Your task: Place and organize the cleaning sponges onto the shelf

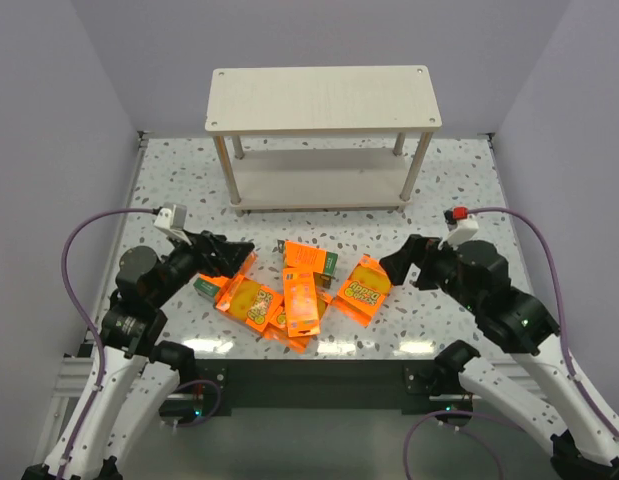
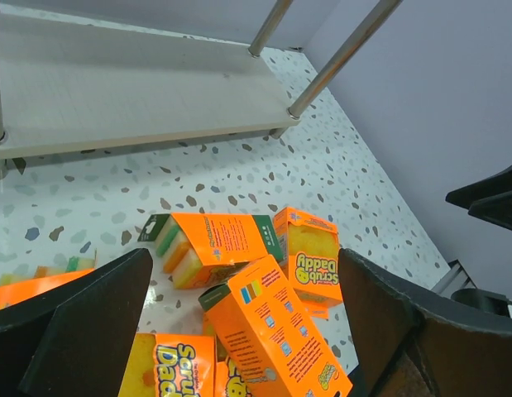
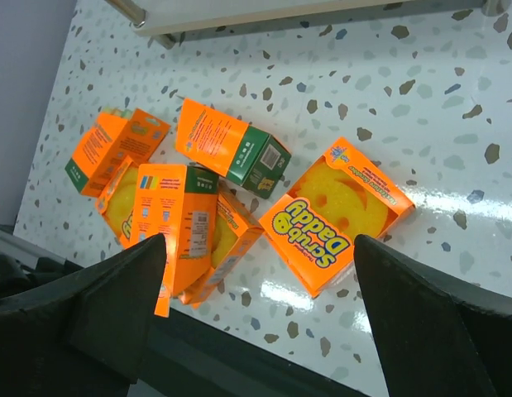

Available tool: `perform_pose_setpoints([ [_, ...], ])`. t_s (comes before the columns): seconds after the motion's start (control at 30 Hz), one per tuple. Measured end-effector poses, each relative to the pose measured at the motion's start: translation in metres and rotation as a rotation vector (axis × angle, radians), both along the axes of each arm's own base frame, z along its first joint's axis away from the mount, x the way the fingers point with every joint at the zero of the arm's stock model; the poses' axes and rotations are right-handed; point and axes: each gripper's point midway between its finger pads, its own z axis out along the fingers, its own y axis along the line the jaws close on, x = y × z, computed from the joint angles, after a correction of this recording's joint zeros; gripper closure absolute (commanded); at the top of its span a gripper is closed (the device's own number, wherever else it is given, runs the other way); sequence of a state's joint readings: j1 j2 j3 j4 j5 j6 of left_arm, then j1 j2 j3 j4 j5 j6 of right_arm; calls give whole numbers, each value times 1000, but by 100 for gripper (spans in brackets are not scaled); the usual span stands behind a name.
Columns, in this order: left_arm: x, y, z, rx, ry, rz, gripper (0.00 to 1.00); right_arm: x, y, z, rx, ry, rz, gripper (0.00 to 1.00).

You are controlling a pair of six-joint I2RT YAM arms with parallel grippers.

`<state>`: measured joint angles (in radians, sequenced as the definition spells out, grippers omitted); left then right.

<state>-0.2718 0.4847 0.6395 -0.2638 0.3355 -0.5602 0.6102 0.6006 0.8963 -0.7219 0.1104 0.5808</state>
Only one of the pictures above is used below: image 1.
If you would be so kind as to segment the orange Scrub Daddy box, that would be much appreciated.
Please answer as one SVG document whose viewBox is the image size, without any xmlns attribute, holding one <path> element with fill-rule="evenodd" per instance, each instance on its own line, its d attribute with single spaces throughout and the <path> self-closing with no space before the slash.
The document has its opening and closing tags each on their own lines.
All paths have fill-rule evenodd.
<svg viewBox="0 0 619 480">
<path fill-rule="evenodd" d="M 216 309 L 250 330 L 262 334 L 283 303 L 283 295 L 274 289 L 237 275 L 219 298 Z"/>
<path fill-rule="evenodd" d="M 333 304 L 345 316 L 367 327 L 392 288 L 379 261 L 363 255 L 339 289 Z"/>
</svg>

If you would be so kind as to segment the orange box green end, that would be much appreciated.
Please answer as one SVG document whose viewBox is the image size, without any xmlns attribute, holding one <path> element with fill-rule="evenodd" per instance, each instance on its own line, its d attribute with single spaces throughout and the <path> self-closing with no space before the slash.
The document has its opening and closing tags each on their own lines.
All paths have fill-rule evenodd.
<svg viewBox="0 0 619 480">
<path fill-rule="evenodd" d="M 307 268 L 313 273 L 319 288 L 331 288 L 338 262 L 337 253 L 289 240 L 278 240 L 277 247 L 285 268 Z"/>
</svg>

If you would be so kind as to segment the green orange sponge box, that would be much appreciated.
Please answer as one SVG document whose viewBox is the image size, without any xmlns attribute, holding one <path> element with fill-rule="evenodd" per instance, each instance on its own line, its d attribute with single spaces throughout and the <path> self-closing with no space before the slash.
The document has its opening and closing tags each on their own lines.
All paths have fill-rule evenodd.
<svg viewBox="0 0 619 480">
<path fill-rule="evenodd" d="M 193 283 L 196 293 L 210 302 L 217 303 L 218 300 L 231 287 L 235 278 L 225 276 L 209 277 L 199 275 Z"/>
</svg>

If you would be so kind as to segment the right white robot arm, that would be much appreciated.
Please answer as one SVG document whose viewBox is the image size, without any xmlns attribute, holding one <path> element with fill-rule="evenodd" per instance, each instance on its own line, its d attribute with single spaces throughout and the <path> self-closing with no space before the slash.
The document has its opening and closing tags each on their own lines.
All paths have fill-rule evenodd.
<svg viewBox="0 0 619 480">
<path fill-rule="evenodd" d="M 454 375 L 529 435 L 550 456 L 563 479 L 619 479 L 619 418 L 608 404 L 605 426 L 579 394 L 585 381 L 561 351 L 558 323 L 532 295 L 513 286 L 507 260 L 486 241 L 449 246 L 435 237 L 411 235 L 381 259 L 395 286 L 411 267 L 419 290 L 440 289 L 476 321 L 484 336 L 520 365 L 540 388 L 536 396 L 499 372 L 477 349 L 457 340 L 435 359 L 441 376 Z"/>
</svg>

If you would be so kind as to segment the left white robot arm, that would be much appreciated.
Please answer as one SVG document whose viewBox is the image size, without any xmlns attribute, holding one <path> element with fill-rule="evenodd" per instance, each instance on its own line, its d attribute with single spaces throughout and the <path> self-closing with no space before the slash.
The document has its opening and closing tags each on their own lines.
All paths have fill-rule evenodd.
<svg viewBox="0 0 619 480">
<path fill-rule="evenodd" d="M 254 245 L 208 231 L 179 233 L 171 242 L 166 256 L 148 246 L 122 255 L 89 380 L 57 444 L 24 478 L 121 478 L 134 444 L 168 396 L 201 383 L 194 351 L 161 339 L 162 308 L 199 274 L 238 274 Z"/>
</svg>

